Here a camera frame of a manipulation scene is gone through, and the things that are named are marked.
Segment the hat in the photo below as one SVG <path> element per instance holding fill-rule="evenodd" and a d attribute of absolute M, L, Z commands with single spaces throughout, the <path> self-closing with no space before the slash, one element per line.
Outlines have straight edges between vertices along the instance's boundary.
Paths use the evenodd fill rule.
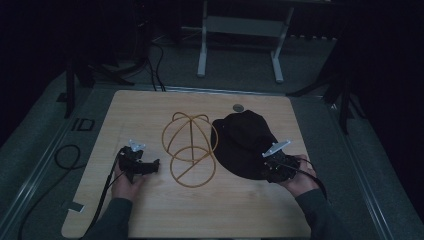
<path fill-rule="evenodd" d="M 265 119 L 250 110 L 232 113 L 224 119 L 213 121 L 218 134 L 214 155 L 219 163 L 233 174 L 252 180 L 264 180 L 265 153 L 272 143 L 278 142 Z M 216 144 L 215 131 L 211 145 Z"/>

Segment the desk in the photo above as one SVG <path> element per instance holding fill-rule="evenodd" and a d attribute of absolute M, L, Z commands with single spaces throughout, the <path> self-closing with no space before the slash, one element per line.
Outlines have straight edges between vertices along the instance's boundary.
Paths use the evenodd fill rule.
<path fill-rule="evenodd" d="M 147 145 L 142 160 L 161 160 L 159 173 L 149 177 L 134 203 L 130 237 L 140 238 L 253 238 L 307 237 L 310 228 L 296 201 L 285 189 L 267 181 L 231 174 L 219 163 L 206 185 L 187 188 L 170 173 L 162 132 L 175 112 L 205 114 L 212 122 L 233 113 L 241 104 L 267 120 L 279 141 L 290 139 L 287 154 L 305 153 L 290 100 L 258 95 L 118 91 L 111 103 L 74 197 L 83 212 L 69 211 L 62 234 L 84 234 L 94 216 L 106 177 L 119 149 L 129 139 Z M 104 207 L 110 201 L 108 193 Z"/>

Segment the dark sleeve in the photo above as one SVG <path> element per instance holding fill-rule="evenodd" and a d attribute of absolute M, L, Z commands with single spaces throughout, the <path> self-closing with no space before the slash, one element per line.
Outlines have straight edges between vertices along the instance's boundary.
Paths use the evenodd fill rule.
<path fill-rule="evenodd" d="M 352 239 L 320 189 L 306 192 L 298 196 L 296 201 L 311 227 L 311 239 Z"/>
<path fill-rule="evenodd" d="M 82 238 L 83 240 L 127 240 L 128 221 L 132 210 L 132 202 L 124 198 L 110 201 L 103 216 Z"/>

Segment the gray floor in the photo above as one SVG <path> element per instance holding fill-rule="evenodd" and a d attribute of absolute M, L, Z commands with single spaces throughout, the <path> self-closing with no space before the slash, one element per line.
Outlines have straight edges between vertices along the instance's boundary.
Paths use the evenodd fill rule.
<path fill-rule="evenodd" d="M 168 91 L 237 91 L 235 93 L 284 95 L 312 83 L 334 42 L 288 38 L 280 56 L 285 81 L 274 81 L 269 52 L 245 46 L 229 48 L 211 41 L 206 77 L 197 78 L 198 35 L 187 35 L 180 46 L 166 39 L 156 41 L 164 50 L 159 73 Z M 159 61 L 160 50 L 151 49 Z M 16 239 L 26 210 L 66 171 L 54 163 L 54 152 L 66 144 L 81 149 L 85 163 L 101 128 L 113 94 L 119 89 L 152 90 L 147 70 L 128 76 L 134 87 L 123 87 L 96 76 L 93 89 L 77 88 L 77 108 L 63 119 L 65 105 L 56 102 L 65 91 L 64 75 L 58 77 L 34 104 L 27 118 L 0 150 L 1 239 Z M 337 125 L 337 108 L 317 97 L 325 87 L 292 98 L 293 108 L 311 160 L 329 192 L 334 209 L 354 239 L 424 239 L 424 228 L 404 193 L 390 162 L 367 120 L 348 121 L 349 135 Z M 95 120 L 92 131 L 75 131 L 77 118 Z M 58 155 L 70 166 L 76 152 Z M 45 169 L 40 174 L 38 169 Z M 34 208 L 23 228 L 23 239 L 64 239 L 60 229 L 83 169 L 73 170 Z"/>

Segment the dark background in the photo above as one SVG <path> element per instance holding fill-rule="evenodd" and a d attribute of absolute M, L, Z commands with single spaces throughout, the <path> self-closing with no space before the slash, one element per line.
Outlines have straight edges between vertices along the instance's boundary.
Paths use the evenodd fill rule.
<path fill-rule="evenodd" d="M 201 25 L 201 1 L 156 1 L 153 5 L 149 5 L 150 1 L 138 2 L 150 9 L 141 17 L 154 21 L 176 42 L 180 26 Z M 254 1 L 235 2 L 255 7 Z M 69 0 L 0 3 L 0 144 L 7 140 L 50 81 L 65 70 L 66 59 L 74 53 L 82 53 L 98 63 L 116 64 L 117 49 L 125 45 L 125 38 L 119 36 L 133 31 L 134 19 L 128 18 L 132 15 L 127 13 L 133 2 L 108 0 L 103 2 L 103 8 L 98 3 Z M 338 38 L 341 51 L 330 57 L 329 64 L 338 71 L 344 69 L 340 62 L 346 62 L 339 60 L 348 59 L 355 73 L 352 91 L 359 97 L 423 219 L 424 197 L 420 194 L 424 182 L 420 151 L 424 146 L 423 4 L 412 0 L 363 1 L 360 6 L 354 1 L 333 4 L 293 1 L 293 4 L 297 8 L 289 29 L 291 35 Z"/>

